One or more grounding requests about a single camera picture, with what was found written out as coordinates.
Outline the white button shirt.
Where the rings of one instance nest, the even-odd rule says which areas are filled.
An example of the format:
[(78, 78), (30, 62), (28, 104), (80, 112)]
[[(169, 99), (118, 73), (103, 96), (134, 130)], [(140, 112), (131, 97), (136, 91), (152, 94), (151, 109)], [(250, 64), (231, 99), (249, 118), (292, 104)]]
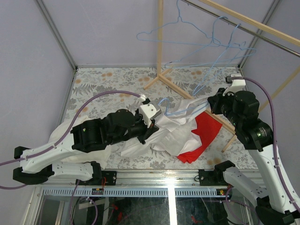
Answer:
[(202, 142), (199, 137), (192, 134), (197, 128), (196, 116), (173, 116), (160, 115), (156, 122), (159, 130), (141, 144), (136, 139), (124, 142), (121, 156), (136, 158), (146, 154), (150, 150), (166, 151), (172, 156), (186, 153), (188, 147), (200, 147)]

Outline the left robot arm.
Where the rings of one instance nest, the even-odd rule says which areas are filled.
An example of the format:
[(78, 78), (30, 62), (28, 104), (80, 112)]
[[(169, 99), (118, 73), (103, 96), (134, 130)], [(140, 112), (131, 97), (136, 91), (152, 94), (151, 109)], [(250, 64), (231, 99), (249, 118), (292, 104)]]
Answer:
[(150, 124), (138, 110), (131, 113), (119, 109), (102, 119), (92, 119), (74, 126), (62, 141), (28, 149), (16, 147), (14, 158), (20, 166), (13, 170), (13, 180), (24, 185), (37, 185), (52, 179), (72, 179), (81, 185), (101, 185), (103, 174), (100, 163), (84, 160), (83, 163), (63, 162), (71, 156), (84, 156), (104, 150), (107, 146), (136, 138), (145, 144), (159, 128), (155, 120)]

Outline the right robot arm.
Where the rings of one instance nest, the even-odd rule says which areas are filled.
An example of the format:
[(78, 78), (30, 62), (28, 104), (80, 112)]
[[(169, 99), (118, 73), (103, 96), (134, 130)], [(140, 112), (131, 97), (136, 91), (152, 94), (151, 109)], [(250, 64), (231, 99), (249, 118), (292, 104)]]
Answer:
[(282, 165), (274, 133), (258, 118), (259, 101), (250, 91), (218, 89), (208, 97), (211, 112), (224, 115), (234, 126), (238, 140), (255, 161), (265, 187), (246, 177), (229, 160), (214, 169), (214, 181), (229, 184), (254, 206), (264, 225), (291, 225), (300, 217), (300, 198)]

